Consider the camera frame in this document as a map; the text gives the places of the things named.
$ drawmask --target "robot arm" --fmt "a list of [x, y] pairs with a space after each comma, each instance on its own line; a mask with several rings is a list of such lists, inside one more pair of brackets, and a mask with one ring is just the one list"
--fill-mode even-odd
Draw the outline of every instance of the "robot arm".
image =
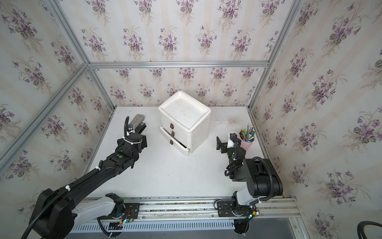
[[33, 228], [42, 238], [63, 239], [72, 230], [94, 218], [123, 213], [123, 199], [110, 193], [105, 197], [82, 205], [77, 205], [104, 182], [119, 175], [127, 168], [133, 168], [139, 153], [147, 147], [146, 136], [134, 133], [133, 125], [125, 122], [125, 136], [117, 140], [115, 152], [106, 160], [76, 181], [55, 191], [43, 191], [36, 202], [22, 239], [26, 239]]

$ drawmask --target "pen holder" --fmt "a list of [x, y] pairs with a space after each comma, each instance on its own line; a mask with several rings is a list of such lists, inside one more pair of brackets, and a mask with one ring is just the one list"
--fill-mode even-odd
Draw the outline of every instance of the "pen holder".
[[244, 140], [242, 140], [240, 138], [240, 136], [238, 136], [238, 139], [241, 140], [241, 144], [240, 144], [240, 147], [242, 147], [243, 149], [245, 149], [246, 151], [250, 148], [250, 146], [253, 144], [253, 142], [245, 142]]

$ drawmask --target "metal rail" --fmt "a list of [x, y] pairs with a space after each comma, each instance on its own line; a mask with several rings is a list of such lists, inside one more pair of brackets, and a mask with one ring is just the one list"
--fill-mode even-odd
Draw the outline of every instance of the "metal rail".
[[53, 96], [53, 98], [42, 108], [40, 113], [31, 121], [25, 128], [23, 133], [13, 142], [13, 144], [6, 150], [4, 155], [0, 158], [0, 174], [9, 167], [13, 162], [16, 155], [22, 150], [29, 140], [38, 132], [42, 124], [45, 123], [48, 117], [52, 115], [54, 110], [58, 107], [60, 102], [69, 90], [81, 79], [82, 75], [87, 70], [87, 65], [82, 64], [76, 72], [74, 72], [61, 89]]
[[273, 46], [273, 51], [270, 54], [269, 57], [269, 66], [267, 69], [263, 72], [259, 83], [257, 87], [255, 88], [255, 92], [253, 94], [253, 97], [249, 103], [249, 108], [253, 110], [254, 105], [256, 104], [257, 100], [260, 97], [261, 91], [265, 86], [265, 83], [267, 82], [268, 76], [273, 70], [277, 57], [282, 51], [282, 48], [288, 38], [289, 33], [292, 31], [292, 28], [295, 24], [295, 20], [297, 16], [300, 14], [300, 9], [304, 3], [304, 0], [294, 0], [292, 7], [290, 8], [290, 11], [288, 13], [287, 18], [285, 19], [285, 22], [283, 24], [283, 27], [280, 31], [279, 38], [277, 39], [275, 45]]
[[191, 61], [191, 62], [91, 62], [90, 69], [181, 68], [181, 67], [267, 67], [268, 61]]

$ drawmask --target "floral wallpaper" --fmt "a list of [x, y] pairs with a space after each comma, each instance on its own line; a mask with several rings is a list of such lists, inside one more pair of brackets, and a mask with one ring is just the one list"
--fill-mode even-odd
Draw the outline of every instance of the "floral wallpaper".
[[[9, 113], [3, 110], [2, 114], [9, 119], [4, 127], [17, 127]], [[9, 218], [1, 225], [4, 236], [21, 236], [20, 228], [26, 228], [41, 191], [55, 190], [81, 176], [109, 115], [105, 102], [84, 75], [0, 175], [1, 208]], [[34, 238], [32, 235], [40, 238], [34, 232], [29, 237]]]
[[80, 66], [44, 0], [0, 2], [0, 156]]
[[[90, 60], [112, 62], [267, 60], [293, 1], [59, 3]], [[316, 13], [317, 1], [311, 5], [305, 6], [301, 28]]]
[[360, 221], [382, 222], [379, 2], [306, 0], [254, 107], [311, 238], [357, 238]]
[[243, 106], [249, 103], [263, 70], [258, 67], [125, 68], [99, 69], [96, 73], [117, 106], [159, 106], [179, 90], [207, 106]]

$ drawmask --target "vent grille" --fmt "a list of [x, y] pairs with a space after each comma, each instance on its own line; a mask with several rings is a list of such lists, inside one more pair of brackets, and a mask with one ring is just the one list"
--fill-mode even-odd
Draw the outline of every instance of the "vent grille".
[[[234, 229], [233, 220], [187, 220], [187, 221], [137, 221], [126, 223], [122, 230], [108, 230], [109, 222], [102, 223], [108, 232], [132, 231], [193, 231], [193, 230], [225, 230]], [[73, 228], [71, 233], [101, 232], [97, 222], [84, 223]]]

